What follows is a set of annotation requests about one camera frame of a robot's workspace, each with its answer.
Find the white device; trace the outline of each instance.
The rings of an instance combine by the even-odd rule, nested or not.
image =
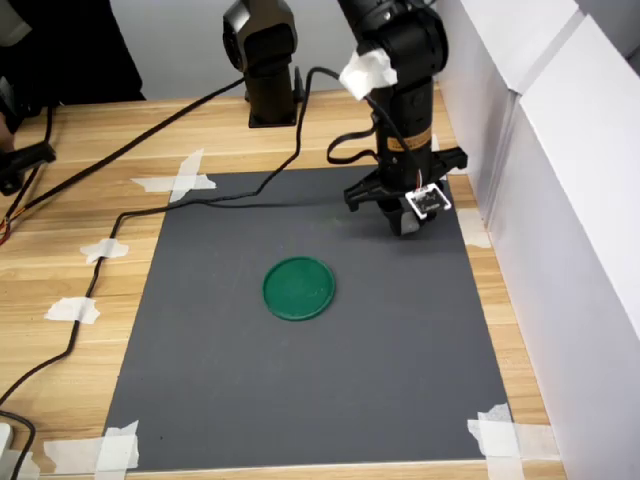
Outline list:
[[[4,452],[9,450],[11,441],[13,440],[13,430],[10,425],[0,423],[0,459]]]

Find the black cloth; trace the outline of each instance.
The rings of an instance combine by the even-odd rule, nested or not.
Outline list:
[[[10,0],[33,31],[0,49],[0,74],[42,105],[143,100],[109,0]]]

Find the masking tape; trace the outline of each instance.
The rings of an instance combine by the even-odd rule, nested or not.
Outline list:
[[[507,404],[478,412],[477,420],[467,420],[467,428],[487,458],[491,480],[524,480],[522,460],[560,461],[553,429],[513,423]]]
[[[460,223],[465,245],[491,248],[491,239],[484,228],[482,216],[477,208],[461,208],[458,210],[458,222]]]
[[[93,325],[100,316],[100,312],[96,309],[96,301],[92,298],[75,297],[62,298],[54,303],[44,318],[47,320],[55,320],[59,322],[75,322]]]
[[[88,245],[80,249],[87,256],[87,265],[95,262],[100,257],[120,258],[129,253],[129,246],[123,245],[115,238],[105,238],[100,243]]]
[[[18,457],[21,452],[16,450],[6,450],[2,457],[0,457],[0,478],[11,478],[13,469],[16,466]],[[18,480],[38,480],[40,478],[40,467],[33,461],[33,452],[27,453],[27,456],[22,462],[20,473],[18,474]]]
[[[387,52],[380,48],[362,56],[354,52],[342,70],[340,83],[360,101],[374,88],[390,87],[398,83],[398,72],[391,66]]]
[[[212,190],[215,182],[206,175],[198,175],[204,149],[193,152],[182,164],[176,177],[132,178],[147,193],[171,192],[169,203],[182,200],[190,190]]]
[[[121,480],[138,467],[138,422],[109,428],[104,437],[44,442],[44,452],[55,463],[56,475],[95,473],[96,479]]]

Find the white wall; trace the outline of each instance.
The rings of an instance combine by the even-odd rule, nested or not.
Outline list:
[[[639,0],[576,0],[590,14],[623,56],[640,45]]]
[[[206,95],[239,78],[222,45],[222,16],[233,0],[111,0],[114,14],[144,82],[148,99]],[[322,65],[340,71],[355,40],[337,0],[287,0],[302,74]],[[317,77],[315,89],[335,89]],[[241,94],[238,89],[231,94]]]

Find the gray mat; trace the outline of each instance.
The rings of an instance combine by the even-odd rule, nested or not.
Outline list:
[[[262,208],[167,215],[106,425],[140,421],[141,470],[483,458],[467,419],[507,398],[455,212],[395,238],[342,202],[368,171],[285,172]],[[264,174],[211,178],[189,197]],[[299,255],[337,295],[290,323],[261,286]]]

